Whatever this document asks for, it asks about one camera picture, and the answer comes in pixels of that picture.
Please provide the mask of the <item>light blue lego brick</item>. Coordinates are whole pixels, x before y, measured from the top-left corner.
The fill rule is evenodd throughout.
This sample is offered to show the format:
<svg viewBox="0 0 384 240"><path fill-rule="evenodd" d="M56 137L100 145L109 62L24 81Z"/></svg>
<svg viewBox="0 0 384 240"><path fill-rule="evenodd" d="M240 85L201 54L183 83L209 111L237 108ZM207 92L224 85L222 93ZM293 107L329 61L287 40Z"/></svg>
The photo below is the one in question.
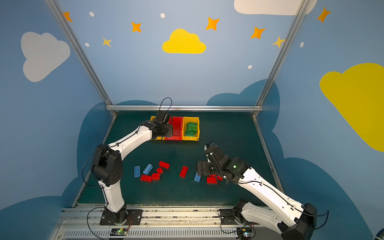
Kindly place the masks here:
<svg viewBox="0 0 384 240"><path fill-rule="evenodd" d="M195 174L194 181L199 183L201 180L201 176L198 175L198 173Z"/></svg>

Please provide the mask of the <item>green lego brick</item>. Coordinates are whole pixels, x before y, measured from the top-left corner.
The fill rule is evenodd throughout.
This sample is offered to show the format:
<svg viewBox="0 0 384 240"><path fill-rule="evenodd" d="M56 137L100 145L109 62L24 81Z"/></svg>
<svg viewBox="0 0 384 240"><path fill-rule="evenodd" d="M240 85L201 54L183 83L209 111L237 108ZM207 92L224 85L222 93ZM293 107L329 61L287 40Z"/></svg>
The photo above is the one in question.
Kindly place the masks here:
<svg viewBox="0 0 384 240"><path fill-rule="evenodd" d="M195 137L198 134L198 130L189 130L186 129L185 136L186 137Z"/></svg>
<svg viewBox="0 0 384 240"><path fill-rule="evenodd" d="M198 127L197 123L194 123L194 122L187 123L187 129L189 129L189 130L196 130L197 127Z"/></svg>

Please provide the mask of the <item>light blue lego brick side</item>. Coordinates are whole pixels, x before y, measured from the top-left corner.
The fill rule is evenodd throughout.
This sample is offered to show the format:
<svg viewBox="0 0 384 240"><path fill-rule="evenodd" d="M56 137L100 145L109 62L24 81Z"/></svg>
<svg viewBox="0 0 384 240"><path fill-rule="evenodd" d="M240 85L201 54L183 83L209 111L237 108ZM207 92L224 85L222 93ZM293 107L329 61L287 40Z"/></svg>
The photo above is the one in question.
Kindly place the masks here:
<svg viewBox="0 0 384 240"><path fill-rule="evenodd" d="M152 164L148 164L145 167L145 169L143 170L143 174L148 176L152 169L153 169L153 165Z"/></svg>

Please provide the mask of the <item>light blue lego brick corner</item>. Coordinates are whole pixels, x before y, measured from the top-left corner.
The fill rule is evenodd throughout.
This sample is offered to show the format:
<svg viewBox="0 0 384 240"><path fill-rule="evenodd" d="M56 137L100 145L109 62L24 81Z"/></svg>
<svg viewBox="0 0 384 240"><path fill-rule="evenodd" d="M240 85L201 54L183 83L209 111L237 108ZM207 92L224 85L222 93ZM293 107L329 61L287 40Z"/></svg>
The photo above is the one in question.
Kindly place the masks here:
<svg viewBox="0 0 384 240"><path fill-rule="evenodd" d="M141 177L141 168L140 166L134 166L134 177L140 178Z"/></svg>

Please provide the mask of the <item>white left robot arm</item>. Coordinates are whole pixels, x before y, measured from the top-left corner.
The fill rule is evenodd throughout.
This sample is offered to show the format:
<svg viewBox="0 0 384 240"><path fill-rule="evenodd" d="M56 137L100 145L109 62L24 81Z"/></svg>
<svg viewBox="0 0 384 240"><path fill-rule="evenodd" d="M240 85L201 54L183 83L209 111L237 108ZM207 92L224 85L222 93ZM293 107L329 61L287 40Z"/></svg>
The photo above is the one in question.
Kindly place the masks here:
<svg viewBox="0 0 384 240"><path fill-rule="evenodd" d="M123 160L141 144L158 137L173 135L171 115L159 110L153 120L142 122L133 132L111 144L97 146L91 165L103 192L105 207L100 225L124 226L133 223L122 196L121 178L124 173Z"/></svg>

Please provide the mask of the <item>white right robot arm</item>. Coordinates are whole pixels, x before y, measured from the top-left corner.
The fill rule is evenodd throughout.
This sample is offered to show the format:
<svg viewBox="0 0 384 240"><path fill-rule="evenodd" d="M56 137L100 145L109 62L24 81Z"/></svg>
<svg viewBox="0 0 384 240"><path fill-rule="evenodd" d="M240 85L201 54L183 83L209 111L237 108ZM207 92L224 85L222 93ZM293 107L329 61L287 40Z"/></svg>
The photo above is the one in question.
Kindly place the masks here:
<svg viewBox="0 0 384 240"><path fill-rule="evenodd" d="M284 240L309 240L317 225L317 209L302 204L281 192L242 159L230 157L218 145L204 145L206 160L198 162L197 172L206 177L215 175L244 188L261 200L258 207L244 200L233 208L242 222L256 223L278 234Z"/></svg>

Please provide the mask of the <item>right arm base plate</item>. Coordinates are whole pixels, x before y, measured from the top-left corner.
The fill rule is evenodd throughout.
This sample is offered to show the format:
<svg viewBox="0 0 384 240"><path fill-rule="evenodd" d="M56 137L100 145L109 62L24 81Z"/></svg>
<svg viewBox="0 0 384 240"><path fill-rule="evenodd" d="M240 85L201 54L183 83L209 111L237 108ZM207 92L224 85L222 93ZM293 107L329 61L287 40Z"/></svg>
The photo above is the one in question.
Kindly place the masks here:
<svg viewBox="0 0 384 240"><path fill-rule="evenodd" d="M241 225L246 222L241 213L234 209L219 209L218 215L222 225Z"/></svg>

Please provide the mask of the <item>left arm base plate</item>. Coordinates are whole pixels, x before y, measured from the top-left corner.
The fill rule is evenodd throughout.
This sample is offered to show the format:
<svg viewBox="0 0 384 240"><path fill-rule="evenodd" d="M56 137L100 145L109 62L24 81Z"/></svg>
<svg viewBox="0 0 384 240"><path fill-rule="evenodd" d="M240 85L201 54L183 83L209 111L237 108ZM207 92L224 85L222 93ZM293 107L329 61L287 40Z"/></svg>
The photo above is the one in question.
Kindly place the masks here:
<svg viewBox="0 0 384 240"><path fill-rule="evenodd" d="M117 213L111 212L107 208L102 213L101 226L138 226L141 223L143 210L122 208Z"/></svg>

